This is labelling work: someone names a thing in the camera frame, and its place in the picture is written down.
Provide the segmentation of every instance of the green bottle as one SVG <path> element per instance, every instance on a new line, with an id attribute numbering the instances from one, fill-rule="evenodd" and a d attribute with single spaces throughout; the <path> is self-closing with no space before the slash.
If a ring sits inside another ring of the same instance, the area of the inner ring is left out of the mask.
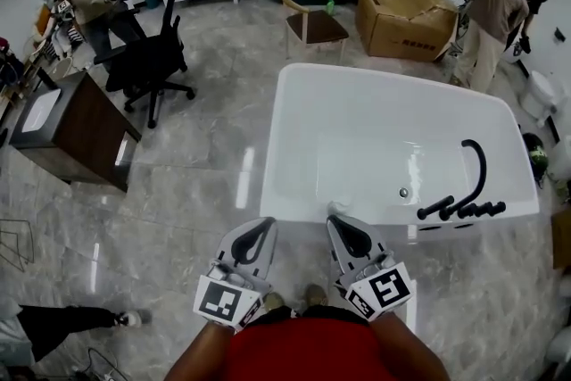
<path id="1" fill-rule="evenodd" d="M 325 11 L 329 16 L 333 16 L 333 10 L 335 9 L 335 2 L 333 0 L 328 0 L 325 6 Z"/>

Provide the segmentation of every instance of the cardboard box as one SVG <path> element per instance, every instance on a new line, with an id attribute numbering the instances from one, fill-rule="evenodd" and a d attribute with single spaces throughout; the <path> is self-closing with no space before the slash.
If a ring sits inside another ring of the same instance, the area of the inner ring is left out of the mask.
<path id="1" fill-rule="evenodd" d="M 571 208 L 551 216 L 553 268 L 571 266 Z"/>
<path id="2" fill-rule="evenodd" d="M 427 62 L 449 45 L 457 19 L 451 0 L 359 0 L 355 15 L 368 55 Z"/>

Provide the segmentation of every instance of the wooden chair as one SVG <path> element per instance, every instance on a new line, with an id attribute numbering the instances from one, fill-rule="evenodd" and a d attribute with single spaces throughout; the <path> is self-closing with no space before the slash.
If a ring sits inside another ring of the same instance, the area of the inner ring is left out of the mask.
<path id="1" fill-rule="evenodd" d="M 309 8 L 298 5 L 293 0 L 282 0 L 282 2 L 288 13 L 289 9 L 297 12 L 285 20 L 285 57 L 287 59 L 290 57 L 289 31 L 291 30 L 300 39 L 304 47 L 321 43 L 341 42 L 338 62 L 340 65 L 345 51 L 345 41 L 349 37 L 343 26 L 323 10 L 312 12 Z"/>

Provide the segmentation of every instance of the black office chair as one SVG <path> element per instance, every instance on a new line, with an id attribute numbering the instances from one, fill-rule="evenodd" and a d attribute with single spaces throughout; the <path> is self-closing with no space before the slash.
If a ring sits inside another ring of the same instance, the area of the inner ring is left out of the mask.
<path id="1" fill-rule="evenodd" d="M 142 38 L 115 48 L 105 55 L 99 54 L 94 60 L 95 64 L 112 61 L 105 89 L 111 92 L 123 89 L 125 95 L 130 97 L 125 102 L 126 112 L 133 111 L 132 103 L 136 100 L 151 94 L 147 124 L 149 128 L 155 128 L 157 125 L 154 120 L 154 108 L 157 95 L 164 89 L 185 91 L 189 100 L 194 99 L 194 90 L 191 87 L 167 81 L 167 78 L 177 70 L 187 70 L 182 54 L 184 45 L 178 37 L 180 16 L 177 16 L 172 25 L 170 24 L 174 3 L 175 0 L 167 2 L 160 35 Z"/>

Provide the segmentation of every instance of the marble floor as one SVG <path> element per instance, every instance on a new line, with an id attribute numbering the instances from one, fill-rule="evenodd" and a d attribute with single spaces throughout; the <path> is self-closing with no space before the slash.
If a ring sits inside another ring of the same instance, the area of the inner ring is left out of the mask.
<path id="1" fill-rule="evenodd" d="M 162 11 L 139 15 L 148 34 L 159 31 Z M 287 61 L 283 12 L 269 0 L 193 2 L 179 4 L 176 13 L 189 70 L 171 80 L 194 85 L 197 97 L 189 102 L 183 93 L 166 91 L 154 130 L 145 127 L 148 101 L 128 115 L 143 139 L 126 194 L 107 186 L 68 186 L 11 147 L 0 150 L 0 215 L 28 220 L 33 242 L 24 224 L 0 227 L 20 233 L 23 253 L 32 244 L 35 251 L 35 262 L 23 271 L 0 260 L 3 291 L 24 304 L 135 307 L 153 314 L 152 324 L 139 329 L 69 337 L 34 367 L 38 373 L 60 376 L 84 368 L 86 348 L 94 346 L 112 353 L 133 379 L 163 379 L 204 324 L 192 312 L 198 276 L 222 236 L 258 216 L 279 70 L 288 62 L 336 63 L 335 46 L 307 54 L 294 48 Z M 437 65 L 368 57 L 353 9 L 336 7 L 336 18 L 351 35 L 343 65 L 437 81 L 451 75 L 450 57 Z M 85 46 L 75 64 L 92 58 Z M 104 84 L 101 68 L 90 73 Z M 524 81 L 516 66 L 503 63 L 491 92 L 512 107 L 524 131 L 551 147 L 549 133 L 538 131 L 518 107 Z M 109 96 L 122 106 L 122 94 Z M 254 159 L 244 170 L 246 148 Z M 236 205 L 241 173 L 249 174 L 249 192 Z M 567 319 L 568 303 L 557 294 L 560 273 L 551 268 L 550 215 L 557 199 L 549 183 L 540 197 L 539 215 L 501 229 L 393 246 L 417 281 L 415 331 L 454 380 L 533 380 L 542 371 L 546 345 Z M 3 237 L 5 244 L 11 240 Z M 10 258 L 4 246 L 0 250 Z M 335 280 L 323 228 L 284 225 L 274 262 L 269 280 L 291 304 L 300 302 L 304 285 L 331 289 Z M 286 274 L 278 277 L 277 271 Z"/>

